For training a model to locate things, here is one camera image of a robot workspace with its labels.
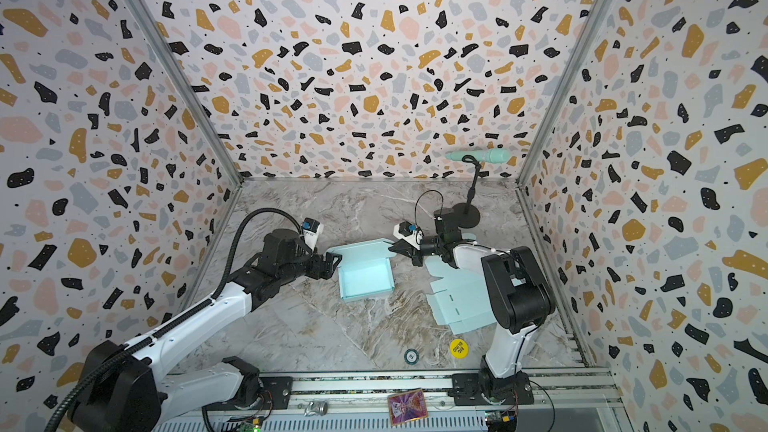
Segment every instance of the terrazzo wall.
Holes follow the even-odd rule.
[[[178,310],[235,187],[120,0],[0,10],[0,430],[37,432]]]
[[[768,0],[616,0],[523,185],[636,430],[768,430]]]
[[[245,176],[515,177],[593,0],[146,0]]]

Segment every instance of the yellow poker chip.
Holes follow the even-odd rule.
[[[451,355],[456,359],[463,359],[469,354],[469,345],[460,338],[451,342]]]

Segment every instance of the microphone stand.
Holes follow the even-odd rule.
[[[472,200],[475,198],[475,186],[478,183],[478,177],[480,176],[480,162],[475,157],[466,155],[462,157],[462,162],[475,165],[475,177],[472,179],[472,187],[467,192],[467,201],[456,204],[453,210],[458,216],[458,226],[461,228],[472,228],[480,223],[480,211],[477,207],[472,205]]]

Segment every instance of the green poker chip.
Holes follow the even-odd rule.
[[[418,362],[418,352],[415,349],[410,348],[406,350],[404,359],[406,360],[406,364],[415,365],[416,362]]]

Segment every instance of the gray marble surface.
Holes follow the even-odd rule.
[[[200,280],[195,300],[212,292],[224,269],[232,237],[243,217],[259,207],[282,208],[300,222],[320,220],[325,230],[317,247],[321,252],[334,245],[375,238],[393,238],[394,224],[413,221],[417,197],[436,188],[446,207],[462,201],[467,182],[333,182],[275,180],[246,182],[243,193],[210,266]],[[468,229],[481,244],[511,248],[533,241],[514,194],[513,182],[481,181],[474,203],[482,213],[480,225]],[[418,204],[418,223],[427,235],[434,233],[430,219],[440,207],[440,197],[429,193]],[[275,214],[256,216],[237,248],[233,270],[261,250],[264,234],[274,228],[291,228]],[[308,370],[407,370],[477,368],[493,339],[494,325],[461,334],[469,355],[451,356],[448,346],[456,338],[448,326],[435,322],[424,293],[434,280],[426,268],[410,259],[391,259],[395,291],[388,297],[345,304],[338,277],[328,281],[299,278],[255,312],[216,333],[179,364],[187,372],[216,364],[237,355],[264,371]],[[575,367],[560,316],[555,313],[539,333],[536,345],[523,365],[529,368]],[[403,360],[407,349],[420,354],[415,366]]]

